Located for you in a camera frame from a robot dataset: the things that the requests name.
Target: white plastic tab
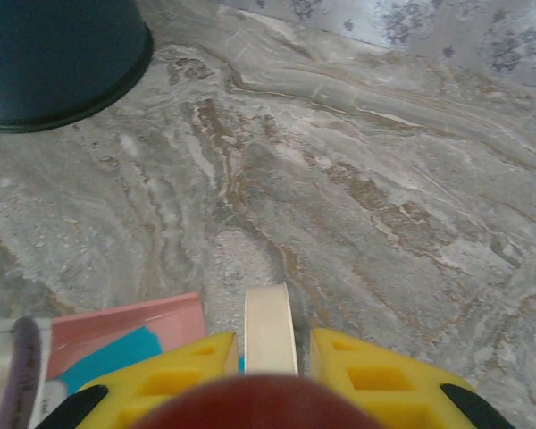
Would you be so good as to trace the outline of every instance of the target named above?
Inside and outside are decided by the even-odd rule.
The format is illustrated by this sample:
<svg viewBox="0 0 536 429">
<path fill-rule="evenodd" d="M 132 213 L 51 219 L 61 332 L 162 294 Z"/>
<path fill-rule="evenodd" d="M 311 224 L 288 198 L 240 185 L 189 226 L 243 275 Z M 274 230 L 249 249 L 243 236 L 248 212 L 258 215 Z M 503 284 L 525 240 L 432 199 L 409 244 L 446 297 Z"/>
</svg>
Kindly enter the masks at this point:
<svg viewBox="0 0 536 429">
<path fill-rule="evenodd" d="M 244 329 L 246 373 L 297 374 L 286 284 L 248 289 Z"/>
</svg>

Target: floral pattern wallpaper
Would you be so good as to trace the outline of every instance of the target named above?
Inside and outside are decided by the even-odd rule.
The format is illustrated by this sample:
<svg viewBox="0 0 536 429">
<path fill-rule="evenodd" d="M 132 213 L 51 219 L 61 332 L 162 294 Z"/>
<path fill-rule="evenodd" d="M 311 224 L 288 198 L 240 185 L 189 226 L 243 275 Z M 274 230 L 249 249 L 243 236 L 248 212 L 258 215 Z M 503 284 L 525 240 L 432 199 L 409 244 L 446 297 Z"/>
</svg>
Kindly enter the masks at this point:
<svg viewBox="0 0 536 429">
<path fill-rule="evenodd" d="M 214 0 L 536 87 L 536 0 Z"/>
</svg>

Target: bucket base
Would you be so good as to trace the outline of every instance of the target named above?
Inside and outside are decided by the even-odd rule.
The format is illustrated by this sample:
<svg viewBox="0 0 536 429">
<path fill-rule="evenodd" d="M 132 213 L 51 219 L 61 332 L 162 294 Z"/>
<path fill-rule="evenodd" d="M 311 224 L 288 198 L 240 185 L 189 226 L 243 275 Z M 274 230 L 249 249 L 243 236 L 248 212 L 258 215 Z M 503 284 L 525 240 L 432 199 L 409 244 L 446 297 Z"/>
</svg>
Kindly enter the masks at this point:
<svg viewBox="0 0 536 429">
<path fill-rule="evenodd" d="M 147 38 L 141 56 L 125 76 L 109 89 L 85 103 L 76 105 L 71 109 L 62 110 L 55 114 L 49 114 L 48 116 L 41 116 L 28 120 L 0 120 L 0 132 L 14 134 L 59 128 L 63 125 L 68 125 L 85 119 L 115 103 L 133 89 L 137 82 L 143 77 L 147 71 L 147 67 L 151 63 L 151 58 L 153 56 L 153 37 L 151 36 L 149 28 L 146 27 L 146 29 Z"/>
</svg>

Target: gray marble tile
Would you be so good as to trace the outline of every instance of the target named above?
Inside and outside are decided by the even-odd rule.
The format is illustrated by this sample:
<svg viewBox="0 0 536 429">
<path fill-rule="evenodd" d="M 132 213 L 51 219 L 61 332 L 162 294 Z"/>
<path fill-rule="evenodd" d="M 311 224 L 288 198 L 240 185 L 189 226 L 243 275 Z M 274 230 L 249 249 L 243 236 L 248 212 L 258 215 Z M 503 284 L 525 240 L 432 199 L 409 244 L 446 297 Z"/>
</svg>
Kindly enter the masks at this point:
<svg viewBox="0 0 536 429">
<path fill-rule="evenodd" d="M 287 282 L 327 326 L 462 375 L 536 428 L 536 91 L 186 0 L 85 121 L 0 135 L 0 316 L 186 291 L 242 332 Z"/>
</svg>

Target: red sphere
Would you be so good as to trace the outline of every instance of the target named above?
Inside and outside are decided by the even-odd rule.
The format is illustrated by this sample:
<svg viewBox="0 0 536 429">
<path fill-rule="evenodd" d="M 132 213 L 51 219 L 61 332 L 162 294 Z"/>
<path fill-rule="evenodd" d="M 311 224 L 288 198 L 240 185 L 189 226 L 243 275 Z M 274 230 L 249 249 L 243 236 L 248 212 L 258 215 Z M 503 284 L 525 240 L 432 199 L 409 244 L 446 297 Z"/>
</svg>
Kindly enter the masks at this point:
<svg viewBox="0 0 536 429">
<path fill-rule="evenodd" d="M 382 429 L 320 384 L 286 375 L 231 377 L 191 389 L 133 429 Z"/>
</svg>

